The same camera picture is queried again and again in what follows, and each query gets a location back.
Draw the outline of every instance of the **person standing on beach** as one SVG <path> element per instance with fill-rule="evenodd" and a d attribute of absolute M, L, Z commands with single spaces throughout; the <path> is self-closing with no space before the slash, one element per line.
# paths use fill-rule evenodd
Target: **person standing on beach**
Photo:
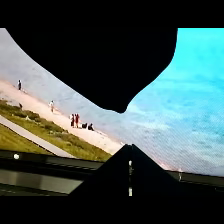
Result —
<path fill-rule="evenodd" d="M 18 82 L 18 90 L 21 90 L 22 89 L 22 83 L 21 83 L 21 81 L 19 80 L 19 82 Z"/>
<path fill-rule="evenodd" d="M 71 116 L 71 127 L 72 128 L 74 128 L 75 127 L 75 116 L 74 116 L 74 114 L 72 114 L 72 116 Z"/>
<path fill-rule="evenodd" d="M 51 108 L 51 112 L 53 113 L 54 112 L 54 101 L 53 100 L 49 103 L 49 106 Z"/>
<path fill-rule="evenodd" d="M 79 128 L 79 115 L 78 114 L 76 114 L 75 115 L 75 123 L 76 123 L 76 128 Z"/>

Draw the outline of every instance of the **seated person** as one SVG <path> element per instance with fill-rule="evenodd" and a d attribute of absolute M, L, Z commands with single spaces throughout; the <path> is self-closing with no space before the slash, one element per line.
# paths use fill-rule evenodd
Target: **seated person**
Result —
<path fill-rule="evenodd" d="M 90 130 L 90 131 L 94 131 L 94 129 L 93 129 L 93 124 L 90 124 L 90 125 L 88 126 L 88 130 Z"/>
<path fill-rule="evenodd" d="M 86 124 L 82 124 L 82 128 L 83 129 L 86 129 L 87 128 L 87 126 L 88 126 L 88 124 L 86 123 Z"/>

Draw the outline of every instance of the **beach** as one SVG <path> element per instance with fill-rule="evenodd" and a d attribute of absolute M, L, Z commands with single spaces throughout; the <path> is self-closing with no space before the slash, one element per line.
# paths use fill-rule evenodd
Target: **beach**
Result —
<path fill-rule="evenodd" d="M 99 130 L 95 130 L 93 132 L 87 129 L 72 128 L 70 126 L 71 120 L 69 119 L 69 116 L 64 115 L 57 108 L 55 108 L 54 112 L 52 113 L 49 105 L 27 93 L 23 89 L 22 91 L 19 91 L 15 86 L 7 81 L 0 80 L 0 98 L 5 99 L 12 104 L 18 105 L 20 103 L 23 106 L 23 110 L 30 110 L 39 114 L 40 117 L 54 122 L 61 128 L 67 130 L 69 133 L 79 137 L 91 145 L 101 148 L 111 155 L 114 155 L 124 145 L 121 142 L 110 138 Z"/>

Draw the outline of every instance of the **sea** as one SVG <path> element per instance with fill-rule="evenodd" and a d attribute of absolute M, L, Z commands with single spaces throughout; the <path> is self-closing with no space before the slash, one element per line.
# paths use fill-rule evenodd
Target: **sea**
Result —
<path fill-rule="evenodd" d="M 135 144 L 166 169 L 224 176 L 224 29 L 179 29 L 172 62 L 123 114 L 65 85 L 1 28 L 0 80 L 17 85 L 19 79 L 31 95 L 54 100 L 65 115 L 79 113 L 82 121 Z"/>

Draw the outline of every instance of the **walkway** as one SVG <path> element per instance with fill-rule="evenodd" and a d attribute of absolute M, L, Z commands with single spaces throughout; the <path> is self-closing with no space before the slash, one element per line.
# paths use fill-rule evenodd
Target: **walkway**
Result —
<path fill-rule="evenodd" d="M 75 158 L 71 154 L 65 152 L 64 150 L 52 145 L 51 143 L 37 137 L 36 135 L 30 133 L 26 129 L 20 127 L 19 125 L 16 125 L 12 123 L 11 121 L 5 119 L 0 115 L 0 124 L 4 125 L 5 127 L 8 127 L 10 130 L 14 131 L 18 135 L 32 141 L 33 143 L 41 146 L 42 148 L 46 149 L 47 151 L 53 153 L 56 156 L 60 157 L 66 157 L 66 158 Z"/>

